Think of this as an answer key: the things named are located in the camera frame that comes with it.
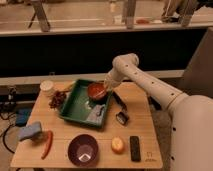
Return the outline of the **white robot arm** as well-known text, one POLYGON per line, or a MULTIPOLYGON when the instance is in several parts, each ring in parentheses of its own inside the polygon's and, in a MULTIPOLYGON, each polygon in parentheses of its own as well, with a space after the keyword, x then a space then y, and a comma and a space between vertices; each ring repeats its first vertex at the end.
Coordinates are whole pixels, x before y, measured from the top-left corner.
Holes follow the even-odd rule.
POLYGON ((213 99, 188 95, 138 65, 134 53, 115 57, 106 88, 114 89, 127 77, 172 115, 170 171, 213 171, 213 99))

